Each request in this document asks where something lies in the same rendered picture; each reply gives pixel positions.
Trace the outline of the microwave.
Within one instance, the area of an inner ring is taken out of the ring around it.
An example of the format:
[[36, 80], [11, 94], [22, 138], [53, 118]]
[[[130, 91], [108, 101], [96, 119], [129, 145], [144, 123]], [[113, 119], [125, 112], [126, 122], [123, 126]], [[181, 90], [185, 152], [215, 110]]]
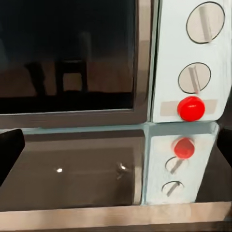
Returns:
[[232, 0], [0, 0], [0, 130], [214, 121]]

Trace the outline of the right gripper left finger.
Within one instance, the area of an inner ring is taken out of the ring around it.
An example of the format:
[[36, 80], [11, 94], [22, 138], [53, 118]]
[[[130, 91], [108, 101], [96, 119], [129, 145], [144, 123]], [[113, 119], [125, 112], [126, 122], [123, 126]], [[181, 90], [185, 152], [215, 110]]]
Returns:
[[0, 186], [25, 148], [22, 129], [0, 133]]

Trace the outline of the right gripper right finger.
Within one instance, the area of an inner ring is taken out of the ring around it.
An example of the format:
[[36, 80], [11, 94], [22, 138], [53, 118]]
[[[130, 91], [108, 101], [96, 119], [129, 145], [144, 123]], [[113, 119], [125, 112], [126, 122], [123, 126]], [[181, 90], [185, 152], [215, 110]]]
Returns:
[[218, 135], [217, 147], [232, 166], [232, 130], [222, 128]]

